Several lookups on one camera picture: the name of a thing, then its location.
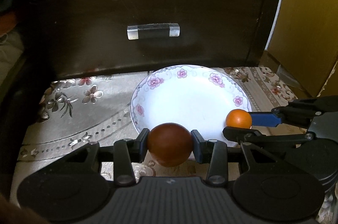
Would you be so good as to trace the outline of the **large orange tangerine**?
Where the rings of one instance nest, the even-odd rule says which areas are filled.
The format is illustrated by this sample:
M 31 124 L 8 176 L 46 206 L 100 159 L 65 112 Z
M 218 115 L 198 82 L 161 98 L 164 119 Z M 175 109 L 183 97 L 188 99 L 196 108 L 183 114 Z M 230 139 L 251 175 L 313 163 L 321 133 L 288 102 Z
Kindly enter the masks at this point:
M 225 125 L 240 129 L 250 129 L 252 127 L 252 117 L 245 110 L 235 109 L 228 113 Z

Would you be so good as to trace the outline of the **dark red round tomato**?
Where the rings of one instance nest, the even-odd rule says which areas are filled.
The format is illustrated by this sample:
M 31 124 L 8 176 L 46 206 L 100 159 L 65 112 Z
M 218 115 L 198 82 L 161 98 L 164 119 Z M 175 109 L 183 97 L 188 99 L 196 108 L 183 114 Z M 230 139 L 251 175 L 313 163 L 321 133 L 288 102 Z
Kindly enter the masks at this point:
M 176 123 L 163 123 L 154 127 L 147 137 L 147 148 L 152 159 L 163 167 L 175 167 L 192 153 L 190 131 Z

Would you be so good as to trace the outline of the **white floral ceramic plate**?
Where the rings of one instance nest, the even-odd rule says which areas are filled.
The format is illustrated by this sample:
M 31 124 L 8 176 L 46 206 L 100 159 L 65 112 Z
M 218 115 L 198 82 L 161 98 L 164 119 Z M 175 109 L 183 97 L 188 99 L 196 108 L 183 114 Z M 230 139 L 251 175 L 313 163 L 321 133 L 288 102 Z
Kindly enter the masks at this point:
M 130 104 L 137 131 L 152 130 L 163 123 L 177 123 L 188 131 L 198 130 L 206 140 L 224 141 L 222 131 L 228 113 L 251 111 L 244 90 L 229 76 L 208 67 L 170 66 L 144 78 L 136 87 Z

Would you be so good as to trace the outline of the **beige floral table cloth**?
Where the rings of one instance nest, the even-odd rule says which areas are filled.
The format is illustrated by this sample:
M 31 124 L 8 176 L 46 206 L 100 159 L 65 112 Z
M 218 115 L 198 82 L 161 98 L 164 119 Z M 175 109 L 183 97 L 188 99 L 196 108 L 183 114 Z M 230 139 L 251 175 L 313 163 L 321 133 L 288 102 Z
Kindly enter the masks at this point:
M 212 68 L 246 93 L 250 112 L 296 100 L 268 68 Z M 205 182 L 209 164 L 193 152 L 175 167 L 147 151 L 132 163 L 136 184 L 113 181 L 113 144 L 136 139 L 130 104 L 153 72 L 54 81 L 34 104 L 18 157 L 13 199 L 49 223 L 317 223 L 330 209 L 317 178 L 249 142 L 228 146 L 228 183 Z M 267 136 L 305 129 L 287 124 L 253 126 Z

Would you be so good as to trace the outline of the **yellow wooden cabinet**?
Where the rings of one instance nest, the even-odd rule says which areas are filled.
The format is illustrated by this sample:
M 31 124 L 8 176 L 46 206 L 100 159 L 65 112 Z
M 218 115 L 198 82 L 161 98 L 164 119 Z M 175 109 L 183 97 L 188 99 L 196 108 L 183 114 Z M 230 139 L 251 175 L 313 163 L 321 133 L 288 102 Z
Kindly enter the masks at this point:
M 337 94 L 337 0 L 281 0 L 261 64 L 283 66 L 308 95 Z

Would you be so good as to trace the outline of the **dark brown wooden nightstand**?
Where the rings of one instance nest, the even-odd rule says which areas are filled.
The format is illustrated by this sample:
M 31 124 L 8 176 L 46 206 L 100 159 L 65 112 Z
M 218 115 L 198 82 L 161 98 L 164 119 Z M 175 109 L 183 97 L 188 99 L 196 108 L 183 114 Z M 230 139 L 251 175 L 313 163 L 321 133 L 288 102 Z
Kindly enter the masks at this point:
M 255 66 L 279 0 L 17 0 L 27 61 L 49 78 L 174 64 Z M 129 40 L 127 27 L 178 23 L 172 38 Z

